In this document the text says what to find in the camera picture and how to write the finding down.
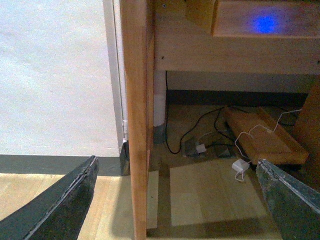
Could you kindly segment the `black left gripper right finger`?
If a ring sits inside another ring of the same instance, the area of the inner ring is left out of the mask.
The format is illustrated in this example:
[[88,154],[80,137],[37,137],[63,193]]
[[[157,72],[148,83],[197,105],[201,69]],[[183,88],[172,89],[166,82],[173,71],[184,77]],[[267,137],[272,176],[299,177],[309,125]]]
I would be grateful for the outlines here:
[[320,193],[266,159],[256,175],[268,209],[284,240],[320,238]]

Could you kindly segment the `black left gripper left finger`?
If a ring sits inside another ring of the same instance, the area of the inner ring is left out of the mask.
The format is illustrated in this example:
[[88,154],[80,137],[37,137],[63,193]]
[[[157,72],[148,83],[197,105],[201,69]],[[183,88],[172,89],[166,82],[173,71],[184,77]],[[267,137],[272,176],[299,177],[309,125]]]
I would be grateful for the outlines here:
[[2,240],[76,240],[93,200],[99,160],[91,156],[0,222]]

